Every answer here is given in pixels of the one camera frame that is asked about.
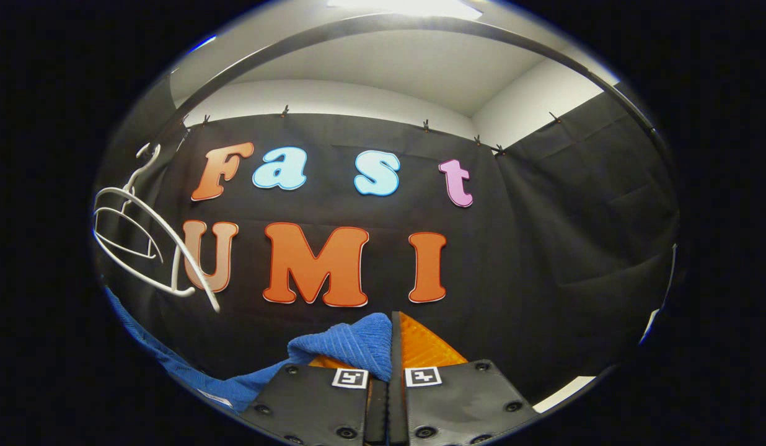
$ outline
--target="blue towel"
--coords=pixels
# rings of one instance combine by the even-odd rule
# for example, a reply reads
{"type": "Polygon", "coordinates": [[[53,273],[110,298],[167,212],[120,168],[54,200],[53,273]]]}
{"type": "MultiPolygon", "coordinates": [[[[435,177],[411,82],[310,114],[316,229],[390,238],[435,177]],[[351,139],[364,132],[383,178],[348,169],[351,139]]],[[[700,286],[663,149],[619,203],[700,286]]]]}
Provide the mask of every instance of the blue towel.
{"type": "Polygon", "coordinates": [[[222,401],[236,413],[244,412],[262,388],[269,383],[284,364],[308,364],[318,355],[338,359],[353,367],[369,370],[388,383],[391,379],[391,321],[383,313],[369,314],[352,325],[337,324],[324,333],[298,336],[287,345],[289,358],[248,375],[215,379],[190,367],[187,361],[165,347],[145,330],[122,306],[113,292],[105,286],[114,311],[127,331],[148,353],[188,386],[216,401],[222,401]]]}

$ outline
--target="letter m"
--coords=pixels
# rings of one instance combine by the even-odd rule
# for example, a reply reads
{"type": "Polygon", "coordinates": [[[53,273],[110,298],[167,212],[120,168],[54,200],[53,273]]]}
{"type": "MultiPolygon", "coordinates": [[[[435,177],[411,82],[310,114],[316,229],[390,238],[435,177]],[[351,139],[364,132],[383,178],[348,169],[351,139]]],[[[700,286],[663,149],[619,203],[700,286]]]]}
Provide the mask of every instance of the letter m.
{"type": "Polygon", "coordinates": [[[361,291],[361,250],[369,234],[359,228],[337,228],[331,233],[318,256],[314,256],[300,226],[293,223],[272,223],[265,234],[273,245],[270,260],[270,288],[262,297],[276,303],[295,302],[289,288],[289,276],[307,303],[317,299],[317,293],[331,276],[331,286],[323,296],[329,307],[363,307],[368,299],[361,291]]]}

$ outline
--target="white ceiling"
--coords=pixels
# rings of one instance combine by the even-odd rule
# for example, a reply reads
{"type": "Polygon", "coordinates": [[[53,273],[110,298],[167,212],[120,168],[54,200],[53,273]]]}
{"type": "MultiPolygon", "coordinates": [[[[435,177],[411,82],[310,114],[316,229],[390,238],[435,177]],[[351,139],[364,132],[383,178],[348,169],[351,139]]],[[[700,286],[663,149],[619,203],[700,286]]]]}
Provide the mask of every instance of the white ceiling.
{"type": "MultiPolygon", "coordinates": [[[[569,40],[521,12],[493,2],[466,1],[482,11],[477,22],[505,28],[554,49],[569,40]]],[[[171,74],[176,100],[215,74],[284,37],[377,9],[327,7],[327,0],[286,0],[239,17],[185,57],[171,74]]],[[[317,79],[368,85],[433,102],[472,116],[520,74],[545,58],[482,37],[428,31],[386,31],[319,43],[266,63],[236,82],[317,79]]]]}

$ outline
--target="white plastic hanger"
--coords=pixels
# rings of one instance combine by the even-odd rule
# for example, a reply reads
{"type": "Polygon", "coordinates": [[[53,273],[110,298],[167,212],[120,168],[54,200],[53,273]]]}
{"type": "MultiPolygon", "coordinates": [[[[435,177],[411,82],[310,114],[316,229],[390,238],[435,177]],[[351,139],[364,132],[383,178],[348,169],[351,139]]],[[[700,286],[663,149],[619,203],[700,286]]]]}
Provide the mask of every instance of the white plastic hanger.
{"type": "MultiPolygon", "coordinates": [[[[136,153],[136,158],[139,158],[145,152],[149,147],[149,144],[147,143],[144,145],[138,152],[136,153]]],[[[127,272],[132,274],[134,277],[137,277],[138,279],[142,280],[143,282],[148,283],[149,285],[154,286],[155,288],[166,291],[167,293],[171,293],[174,296],[177,297],[187,297],[190,296],[190,294],[193,294],[196,290],[193,288],[193,286],[190,286],[190,288],[186,290],[177,290],[177,279],[179,277],[179,260],[181,256],[184,254],[185,261],[190,262],[190,265],[193,266],[193,270],[196,271],[196,275],[198,276],[198,280],[201,283],[201,286],[204,287],[204,291],[207,293],[207,297],[209,297],[209,301],[213,305],[213,309],[218,313],[221,311],[221,306],[218,305],[218,301],[215,298],[215,294],[213,293],[213,290],[209,287],[209,283],[207,282],[207,277],[204,276],[204,272],[202,272],[201,268],[199,268],[198,263],[195,259],[193,259],[193,255],[188,251],[187,246],[185,246],[185,243],[182,241],[181,238],[174,232],[173,228],[171,228],[170,225],[168,225],[165,220],[160,217],[157,212],[154,212],[151,207],[149,207],[146,203],[143,202],[140,198],[136,197],[134,195],[134,182],[136,181],[137,177],[145,172],[151,164],[154,163],[154,161],[157,160],[157,156],[160,154],[160,144],[157,144],[157,146],[154,148],[154,153],[151,156],[151,159],[144,164],[142,167],[137,169],[135,172],[133,172],[132,175],[130,175],[129,180],[127,181],[127,184],[125,184],[122,189],[119,189],[118,187],[105,187],[104,189],[97,192],[97,196],[94,197],[94,239],[96,239],[97,243],[99,243],[100,247],[102,247],[102,250],[105,251],[105,254],[107,254],[111,259],[114,260],[114,262],[118,263],[119,266],[121,266],[123,269],[125,269],[127,272]],[[117,211],[116,209],[109,208],[109,207],[97,207],[97,201],[99,200],[102,195],[105,194],[115,194],[119,195],[122,198],[126,198],[127,201],[122,203],[121,205],[121,211],[117,211]],[[125,209],[129,203],[135,203],[137,207],[142,209],[144,212],[146,212],[154,221],[156,221],[162,228],[165,230],[165,233],[168,234],[169,237],[176,243],[176,249],[174,250],[174,258],[172,260],[172,266],[171,266],[171,282],[170,285],[165,285],[160,282],[157,282],[156,280],[153,280],[144,274],[141,274],[136,269],[132,268],[131,266],[127,265],[127,263],[123,262],[121,259],[119,259],[113,252],[106,246],[108,245],[114,246],[116,248],[121,249],[122,251],[129,252],[131,254],[134,254],[135,256],[142,257],[144,259],[154,259],[155,257],[159,257],[160,263],[164,263],[162,259],[162,252],[160,252],[160,249],[157,247],[157,243],[154,242],[154,239],[151,237],[149,232],[146,231],[140,224],[137,223],[137,221],[133,220],[133,218],[129,217],[127,214],[125,214],[125,209]],[[119,243],[113,242],[109,240],[107,237],[100,234],[97,230],[97,223],[98,223],[98,217],[101,212],[107,212],[108,214],[118,214],[120,217],[125,218],[125,220],[130,221],[133,223],[134,226],[136,226],[138,229],[143,231],[143,233],[146,235],[146,237],[149,239],[149,242],[147,244],[147,252],[144,254],[142,252],[134,251],[133,249],[126,248],[124,246],[119,245],[119,243]],[[154,246],[154,251],[156,251],[156,254],[153,254],[151,251],[152,246],[154,246]]]]}

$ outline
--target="light blue letter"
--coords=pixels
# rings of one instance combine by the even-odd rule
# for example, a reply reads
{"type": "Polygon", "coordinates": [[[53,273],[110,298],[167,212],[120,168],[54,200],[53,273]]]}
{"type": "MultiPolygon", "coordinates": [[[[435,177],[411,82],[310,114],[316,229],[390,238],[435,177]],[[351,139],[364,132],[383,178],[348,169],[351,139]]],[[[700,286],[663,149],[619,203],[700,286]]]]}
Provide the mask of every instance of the light blue letter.
{"type": "Polygon", "coordinates": [[[363,195],[391,195],[400,186],[395,174],[400,170],[400,161],[394,153],[367,150],[355,158],[355,169],[363,175],[355,177],[353,183],[363,195]]]}
{"type": "Polygon", "coordinates": [[[262,189],[281,187],[284,190],[295,190],[306,183],[303,168],[306,166],[306,152],[298,147],[280,147],[262,156],[265,163],[253,173],[253,184],[262,189]]]}

